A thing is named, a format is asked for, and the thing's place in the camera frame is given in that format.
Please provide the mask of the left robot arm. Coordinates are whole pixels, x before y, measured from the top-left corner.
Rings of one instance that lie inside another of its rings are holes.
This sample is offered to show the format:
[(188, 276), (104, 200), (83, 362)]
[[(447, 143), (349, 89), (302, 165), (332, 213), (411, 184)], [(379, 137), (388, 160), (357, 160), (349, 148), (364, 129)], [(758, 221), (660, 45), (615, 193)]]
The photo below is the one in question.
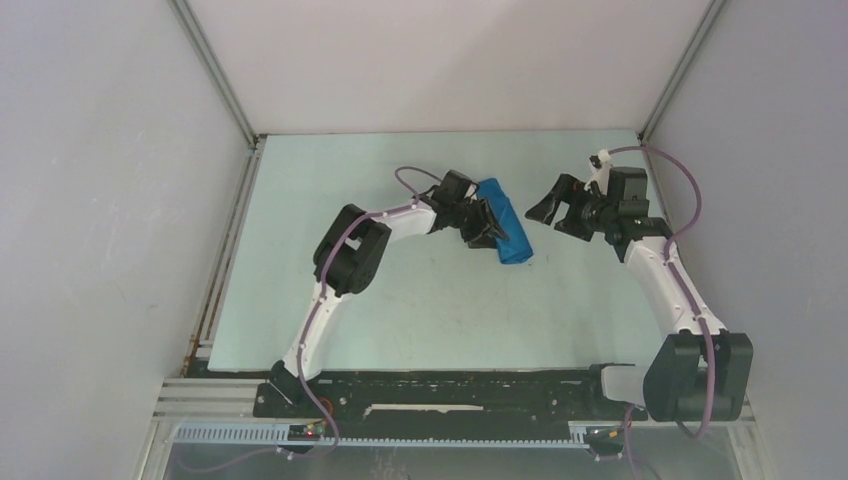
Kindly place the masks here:
[(371, 285), (391, 243), (454, 229), (470, 249), (502, 249), (520, 229), (513, 207), (491, 179), (475, 181), (450, 170), (427, 190), (410, 193), (406, 202), (383, 210), (344, 206), (316, 247), (307, 315), (269, 378), (278, 404), (290, 415), (314, 408), (316, 390), (309, 382), (322, 372), (336, 313)]

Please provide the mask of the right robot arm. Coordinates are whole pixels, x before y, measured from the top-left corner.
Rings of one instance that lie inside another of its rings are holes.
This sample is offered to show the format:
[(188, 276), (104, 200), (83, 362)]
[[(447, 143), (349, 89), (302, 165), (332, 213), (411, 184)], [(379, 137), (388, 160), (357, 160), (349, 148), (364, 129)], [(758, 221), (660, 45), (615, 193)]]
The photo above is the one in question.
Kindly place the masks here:
[(637, 280), (665, 339), (647, 367), (606, 364), (581, 392), (585, 411), (606, 418), (621, 403), (660, 422), (729, 422), (742, 413), (753, 344), (713, 314), (685, 270), (661, 217), (649, 213), (642, 168), (601, 167), (583, 182), (562, 174), (526, 218), (573, 238), (601, 235)]

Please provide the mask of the blue cloth napkin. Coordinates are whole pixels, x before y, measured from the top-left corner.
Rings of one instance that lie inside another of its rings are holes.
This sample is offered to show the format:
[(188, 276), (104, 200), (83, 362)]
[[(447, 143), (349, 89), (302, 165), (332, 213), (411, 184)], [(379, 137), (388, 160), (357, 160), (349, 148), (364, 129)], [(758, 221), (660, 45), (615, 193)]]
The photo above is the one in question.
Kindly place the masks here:
[(495, 178), (479, 182), (478, 197), (486, 199), (493, 211), (494, 217), (507, 239), (497, 238), (495, 249), (503, 265), (519, 265), (526, 263), (534, 255), (533, 248), (526, 232), (518, 218), (511, 200)]

